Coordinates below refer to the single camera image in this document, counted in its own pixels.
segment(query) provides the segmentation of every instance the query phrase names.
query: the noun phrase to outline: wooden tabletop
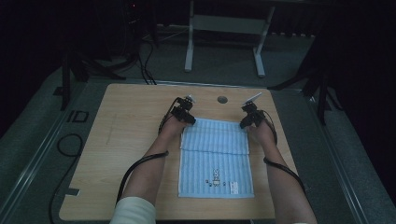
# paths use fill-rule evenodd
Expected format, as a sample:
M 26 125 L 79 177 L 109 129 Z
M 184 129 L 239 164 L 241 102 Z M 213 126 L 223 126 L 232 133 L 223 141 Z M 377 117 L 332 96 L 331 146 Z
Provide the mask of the wooden tabletop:
M 107 87 L 90 135 L 70 184 L 78 196 L 66 195 L 61 208 L 63 220 L 110 220 L 122 176 L 148 150 L 158 126 L 177 97 L 192 94 L 196 118 L 239 122 L 246 113 L 242 103 L 262 92 L 255 104 L 267 111 L 275 124 L 278 147 L 291 170 L 296 172 L 271 92 L 266 89 L 202 86 L 111 84 Z M 218 102 L 219 96 L 228 99 Z M 261 147 L 249 137 L 249 158 L 254 198 L 178 198 L 179 144 L 169 148 L 163 182 L 156 202 L 157 219 L 261 219 L 274 218 L 267 173 Z

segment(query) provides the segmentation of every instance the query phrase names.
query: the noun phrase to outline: person's right arm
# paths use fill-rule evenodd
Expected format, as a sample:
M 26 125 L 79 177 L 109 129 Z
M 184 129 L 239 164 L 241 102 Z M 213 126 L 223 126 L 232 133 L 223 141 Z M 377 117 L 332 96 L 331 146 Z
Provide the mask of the person's right arm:
M 259 127 L 247 127 L 264 150 L 265 157 L 272 162 L 287 166 L 276 147 L 274 135 L 266 122 Z M 288 173 L 267 165 L 268 183 L 273 199 L 276 223 L 317 223 L 314 212 L 298 181 Z

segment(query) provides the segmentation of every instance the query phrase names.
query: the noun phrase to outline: forearm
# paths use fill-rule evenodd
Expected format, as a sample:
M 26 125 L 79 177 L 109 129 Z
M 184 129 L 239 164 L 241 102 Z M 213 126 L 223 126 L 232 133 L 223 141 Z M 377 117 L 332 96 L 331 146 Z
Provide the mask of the forearm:
M 263 149 L 269 161 L 287 166 L 275 145 L 263 145 Z M 270 165 L 267 165 L 267 174 L 276 223 L 317 223 L 303 189 L 293 176 Z
M 166 152 L 170 138 L 159 135 L 144 157 Z M 158 189 L 163 178 L 165 157 L 143 162 L 132 172 L 121 198 L 139 197 L 155 205 Z

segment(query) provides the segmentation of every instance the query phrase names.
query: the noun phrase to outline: round hole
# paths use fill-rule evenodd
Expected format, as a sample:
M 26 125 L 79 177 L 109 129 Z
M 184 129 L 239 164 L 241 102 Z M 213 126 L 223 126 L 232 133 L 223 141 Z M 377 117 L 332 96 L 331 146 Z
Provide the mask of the round hole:
M 218 102 L 221 103 L 221 104 L 225 104 L 225 103 L 228 102 L 228 99 L 225 96 L 219 96 L 218 97 Z

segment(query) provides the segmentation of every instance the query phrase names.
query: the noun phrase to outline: blue striped cloth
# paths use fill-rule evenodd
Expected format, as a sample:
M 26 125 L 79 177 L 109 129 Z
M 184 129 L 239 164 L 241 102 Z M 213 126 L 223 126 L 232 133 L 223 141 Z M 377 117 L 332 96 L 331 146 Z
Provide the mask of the blue striped cloth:
M 239 123 L 196 119 L 180 148 L 179 197 L 254 197 L 248 134 Z

